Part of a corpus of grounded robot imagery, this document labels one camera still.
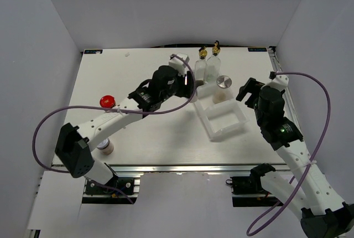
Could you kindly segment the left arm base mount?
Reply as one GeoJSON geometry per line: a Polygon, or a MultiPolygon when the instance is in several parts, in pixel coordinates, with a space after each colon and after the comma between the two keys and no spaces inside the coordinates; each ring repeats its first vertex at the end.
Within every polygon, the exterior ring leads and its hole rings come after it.
{"type": "Polygon", "coordinates": [[[138,192],[135,190],[136,178],[132,176],[120,176],[108,166],[113,173],[113,178],[108,184],[96,184],[91,178],[85,178],[83,204],[110,204],[133,205],[137,200],[138,192]]]}

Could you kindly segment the glass cruet dark powder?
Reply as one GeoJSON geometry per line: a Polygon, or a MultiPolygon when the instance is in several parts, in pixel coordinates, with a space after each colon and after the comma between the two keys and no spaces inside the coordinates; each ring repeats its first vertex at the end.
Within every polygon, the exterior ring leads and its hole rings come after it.
{"type": "Polygon", "coordinates": [[[199,59],[195,63],[194,76],[196,81],[196,87],[202,86],[205,82],[205,70],[207,67],[206,57],[207,57],[207,46],[204,45],[199,49],[199,59]]]}

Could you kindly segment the silver lid white canister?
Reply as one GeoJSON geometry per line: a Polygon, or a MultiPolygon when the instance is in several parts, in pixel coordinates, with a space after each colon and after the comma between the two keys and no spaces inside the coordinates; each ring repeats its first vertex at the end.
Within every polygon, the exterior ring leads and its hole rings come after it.
{"type": "Polygon", "coordinates": [[[216,79],[216,91],[212,98],[214,104],[219,104],[227,100],[227,92],[232,85],[232,80],[227,75],[220,75],[216,79]]]}

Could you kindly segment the red lid sauce jar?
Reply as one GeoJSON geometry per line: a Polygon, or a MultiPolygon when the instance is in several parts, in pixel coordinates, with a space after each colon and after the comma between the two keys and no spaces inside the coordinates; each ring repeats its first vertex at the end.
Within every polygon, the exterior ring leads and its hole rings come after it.
{"type": "Polygon", "coordinates": [[[111,95],[105,95],[100,99],[100,106],[102,108],[114,108],[116,106],[116,100],[111,95]]]}

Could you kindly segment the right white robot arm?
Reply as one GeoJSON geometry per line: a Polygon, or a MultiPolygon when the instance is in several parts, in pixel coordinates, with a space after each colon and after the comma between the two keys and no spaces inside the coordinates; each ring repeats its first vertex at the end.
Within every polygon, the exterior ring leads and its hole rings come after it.
{"type": "Polygon", "coordinates": [[[256,193],[273,194],[300,221],[307,237],[338,237],[353,228],[353,205],[347,204],[327,181],[306,148],[303,135],[284,115],[285,75],[275,75],[264,84],[249,78],[236,97],[250,97],[263,138],[286,163],[297,185],[293,186],[268,163],[251,170],[250,187],[256,193]]]}

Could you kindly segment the silver shaker blue label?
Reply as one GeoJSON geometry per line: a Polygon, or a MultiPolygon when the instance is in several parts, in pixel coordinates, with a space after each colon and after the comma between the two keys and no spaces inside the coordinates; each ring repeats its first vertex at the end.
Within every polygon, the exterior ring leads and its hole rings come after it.
{"type": "Polygon", "coordinates": [[[197,94],[194,94],[193,97],[191,98],[191,103],[194,103],[198,100],[197,94]]]}

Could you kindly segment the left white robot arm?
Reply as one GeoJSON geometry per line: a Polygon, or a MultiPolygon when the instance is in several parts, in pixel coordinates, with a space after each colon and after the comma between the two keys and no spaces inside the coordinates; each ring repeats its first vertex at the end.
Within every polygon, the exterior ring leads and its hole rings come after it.
{"type": "Polygon", "coordinates": [[[152,78],[146,79],[127,98],[103,114],[73,126],[67,123],[59,132],[55,154],[73,178],[85,177],[98,182],[104,193],[116,189],[118,176],[92,156],[91,152],[104,139],[140,121],[148,115],[162,114],[160,107],[169,98],[191,99],[195,83],[191,71],[181,74],[169,65],[160,66],[152,78]]]}

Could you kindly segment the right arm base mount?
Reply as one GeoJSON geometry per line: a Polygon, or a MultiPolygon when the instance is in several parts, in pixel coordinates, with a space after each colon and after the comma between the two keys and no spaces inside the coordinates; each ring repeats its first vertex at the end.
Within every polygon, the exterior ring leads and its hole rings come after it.
{"type": "Polygon", "coordinates": [[[283,205],[270,192],[262,188],[261,178],[276,169],[268,163],[260,164],[251,169],[248,176],[234,176],[225,183],[232,190],[234,208],[272,207],[283,205]]]}

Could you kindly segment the clear glass cruet bottle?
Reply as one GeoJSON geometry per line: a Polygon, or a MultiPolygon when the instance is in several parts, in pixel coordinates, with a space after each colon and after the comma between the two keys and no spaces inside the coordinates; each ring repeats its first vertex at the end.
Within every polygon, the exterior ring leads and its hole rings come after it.
{"type": "Polygon", "coordinates": [[[212,55],[206,61],[205,83],[207,84],[215,82],[218,77],[221,66],[221,60],[219,58],[220,50],[220,42],[216,40],[212,48],[212,55]]]}

